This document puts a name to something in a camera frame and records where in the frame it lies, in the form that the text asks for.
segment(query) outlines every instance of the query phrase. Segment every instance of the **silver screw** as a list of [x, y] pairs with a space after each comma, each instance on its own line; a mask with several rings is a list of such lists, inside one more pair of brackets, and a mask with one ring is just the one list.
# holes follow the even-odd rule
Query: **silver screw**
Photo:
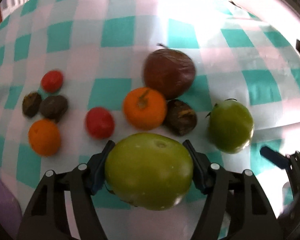
[[213, 170], [218, 170], [218, 169], [220, 169], [220, 165], [217, 164], [217, 163], [211, 163], [210, 167], [211, 167], [211, 169], [213, 169]]
[[54, 174], [54, 172], [51, 171], [51, 170], [49, 170], [49, 171], [47, 171], [47, 172], [45, 173], [45, 175], [46, 175], [47, 177], [51, 177], [53, 174]]
[[79, 169], [80, 171], [84, 171], [84, 170], [86, 170], [87, 167], [88, 167], [88, 166], [87, 166], [86, 164], [80, 164], [80, 165], [78, 166], [78, 169]]
[[249, 169], [244, 170], [244, 174], [251, 177], [253, 175], [253, 172]]

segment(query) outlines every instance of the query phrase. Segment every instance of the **purple object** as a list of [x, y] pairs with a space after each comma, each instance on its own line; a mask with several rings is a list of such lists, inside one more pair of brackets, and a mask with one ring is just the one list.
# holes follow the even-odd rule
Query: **purple object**
[[0, 224], [13, 239], [16, 239], [21, 219], [18, 201], [0, 180]]

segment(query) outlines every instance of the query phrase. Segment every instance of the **green tomato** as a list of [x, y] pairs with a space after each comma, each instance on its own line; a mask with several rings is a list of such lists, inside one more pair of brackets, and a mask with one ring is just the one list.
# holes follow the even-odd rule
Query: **green tomato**
[[247, 147], [254, 124], [249, 110], [234, 99], [216, 104], [210, 113], [208, 133], [222, 152], [237, 153]]
[[187, 149], [168, 137], [133, 134], [109, 153], [105, 178], [114, 193], [133, 206], [165, 210], [190, 188], [193, 162]]

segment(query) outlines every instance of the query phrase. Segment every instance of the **orange tomato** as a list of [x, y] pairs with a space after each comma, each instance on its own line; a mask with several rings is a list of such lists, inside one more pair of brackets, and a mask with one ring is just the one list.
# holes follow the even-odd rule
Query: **orange tomato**
[[29, 129], [28, 138], [33, 151], [43, 157], [55, 154], [61, 146], [59, 129], [48, 119], [34, 122]]
[[160, 126], [167, 114], [164, 96], [151, 88], [137, 88], [123, 101], [123, 112], [128, 122], [140, 130], [152, 130]]

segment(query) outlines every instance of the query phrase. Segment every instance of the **small red tomato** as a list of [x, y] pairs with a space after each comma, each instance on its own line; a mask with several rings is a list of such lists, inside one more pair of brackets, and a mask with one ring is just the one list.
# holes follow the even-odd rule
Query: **small red tomato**
[[46, 73], [42, 80], [41, 86], [45, 92], [57, 92], [63, 84], [63, 74], [60, 70], [51, 70]]
[[107, 109], [95, 107], [86, 114], [85, 127], [95, 139], [109, 138], [114, 132], [114, 119]]

